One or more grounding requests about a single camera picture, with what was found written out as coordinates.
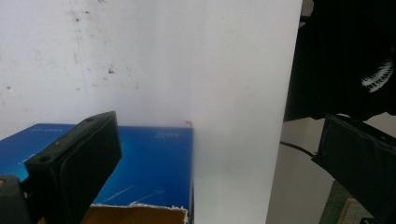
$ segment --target cable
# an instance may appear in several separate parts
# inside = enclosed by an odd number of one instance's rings
[[[295,148],[295,149],[297,149],[299,151],[302,151],[303,153],[305,153],[306,155],[310,156],[311,158],[314,157],[313,153],[309,152],[308,150],[306,150],[306,149],[304,149],[302,147],[298,147],[296,145],[293,145],[293,144],[290,144],[290,143],[287,143],[287,142],[283,142],[283,141],[280,141],[279,143],[281,145],[284,145],[284,146],[287,146],[287,147],[292,147],[292,148]]]

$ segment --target cardboard box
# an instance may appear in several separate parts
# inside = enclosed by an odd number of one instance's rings
[[[73,126],[37,124],[0,141],[0,175],[25,179],[23,162]],[[192,223],[192,128],[119,132],[122,159],[83,223]]]

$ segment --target white wall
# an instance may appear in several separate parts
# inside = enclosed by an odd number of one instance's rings
[[[0,138],[194,124],[196,223],[263,223],[301,0],[1,1]]]
[[[318,150],[324,119],[299,119],[283,125],[281,139],[311,152]],[[280,146],[267,224],[318,224],[333,178],[311,158]]]

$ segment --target black fabric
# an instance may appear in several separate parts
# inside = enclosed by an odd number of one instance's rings
[[[298,33],[285,121],[396,115],[395,43],[396,1],[316,0]]]

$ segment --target black device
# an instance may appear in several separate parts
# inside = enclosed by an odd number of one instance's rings
[[[396,139],[361,121],[327,115],[312,161],[378,223],[396,223]]]
[[[21,183],[0,175],[0,224],[78,224],[121,158],[115,112],[76,125],[27,160]]]

